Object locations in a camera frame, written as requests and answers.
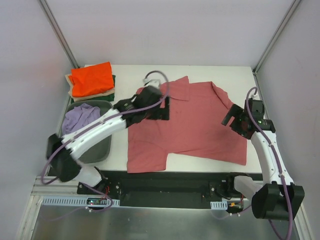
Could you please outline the pink t shirt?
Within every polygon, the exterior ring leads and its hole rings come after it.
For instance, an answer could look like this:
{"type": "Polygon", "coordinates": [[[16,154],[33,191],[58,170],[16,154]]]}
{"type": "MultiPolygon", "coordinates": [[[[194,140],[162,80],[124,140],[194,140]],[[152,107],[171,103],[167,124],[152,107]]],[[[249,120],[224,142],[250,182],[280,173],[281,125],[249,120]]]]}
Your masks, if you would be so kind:
{"type": "Polygon", "coordinates": [[[233,102],[213,82],[169,84],[169,120],[144,119],[128,128],[128,173],[164,171],[168,154],[247,163],[247,140],[222,125],[233,102]]]}

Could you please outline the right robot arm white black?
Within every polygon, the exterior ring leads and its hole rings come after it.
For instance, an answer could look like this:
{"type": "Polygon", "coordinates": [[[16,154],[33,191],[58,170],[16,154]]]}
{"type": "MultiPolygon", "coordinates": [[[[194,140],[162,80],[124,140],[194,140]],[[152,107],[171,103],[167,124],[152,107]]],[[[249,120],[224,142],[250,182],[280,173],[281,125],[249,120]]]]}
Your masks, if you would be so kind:
{"type": "Polygon", "coordinates": [[[294,183],[277,145],[276,129],[265,119],[261,100],[249,98],[245,106],[233,104],[222,121],[240,136],[251,141],[262,171],[262,184],[246,173],[231,173],[225,184],[230,197],[242,194],[251,202],[257,219],[294,220],[305,197],[304,188],[294,183]]]}

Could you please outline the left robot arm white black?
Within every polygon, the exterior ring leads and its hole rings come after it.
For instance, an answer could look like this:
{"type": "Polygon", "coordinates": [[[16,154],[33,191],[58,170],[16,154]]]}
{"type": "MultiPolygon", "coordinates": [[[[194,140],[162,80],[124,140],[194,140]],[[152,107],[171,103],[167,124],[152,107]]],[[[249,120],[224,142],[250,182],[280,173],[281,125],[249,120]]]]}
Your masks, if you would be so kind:
{"type": "Polygon", "coordinates": [[[107,179],[97,167],[83,165],[79,158],[91,147],[112,134],[140,123],[148,117],[157,118],[161,103],[167,102],[169,91],[148,85],[139,94],[117,102],[107,113],[85,127],[59,137],[52,134],[47,141],[47,165],[60,182],[78,181],[94,194],[107,187],[107,179]]]}

